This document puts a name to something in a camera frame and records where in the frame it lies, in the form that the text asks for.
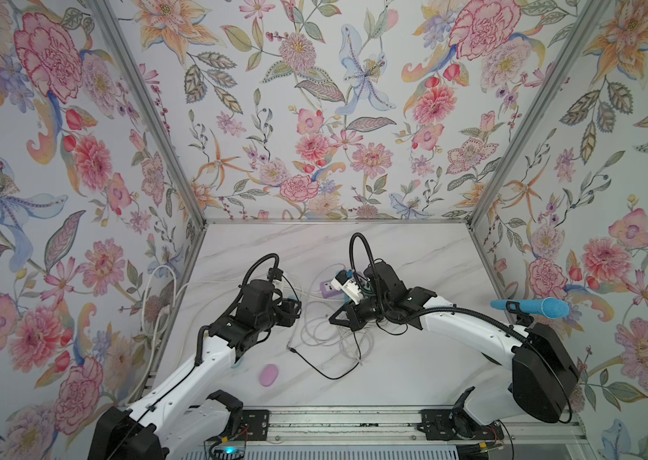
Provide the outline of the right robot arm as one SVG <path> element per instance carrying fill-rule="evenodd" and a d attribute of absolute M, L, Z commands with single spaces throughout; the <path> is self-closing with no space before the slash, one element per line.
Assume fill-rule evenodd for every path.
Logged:
<path fill-rule="evenodd" d="M 460 307 L 430 289 L 408 289 L 385 262 L 363 273 L 341 270 L 330 286 L 347 297 L 330 319 L 335 326 L 356 332 L 370 322 L 388 320 L 454 339 L 494 365 L 496 376 L 468 386 L 446 414 L 424 421 L 423 431 L 438 429 L 448 439 L 468 440 L 521 414 L 546 424 L 571 422 L 569 397 L 580 372 L 557 333 L 535 320 L 538 315 L 566 316 L 570 308 L 565 302 L 555 298 L 492 302 L 496 310 L 513 315 L 515 323 L 507 324 Z"/>

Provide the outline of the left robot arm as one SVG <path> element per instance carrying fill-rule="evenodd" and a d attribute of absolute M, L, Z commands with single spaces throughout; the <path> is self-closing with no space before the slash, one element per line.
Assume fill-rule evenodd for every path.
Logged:
<path fill-rule="evenodd" d="M 203 326 L 189 360 L 127 409 L 97 421 L 91 459 L 180 459 L 209 442 L 218 447 L 245 435 L 243 402 L 218 387 L 226 374 L 275 327 L 301 315 L 299 295 L 286 297 L 271 281 L 241 286 L 230 307 Z"/>

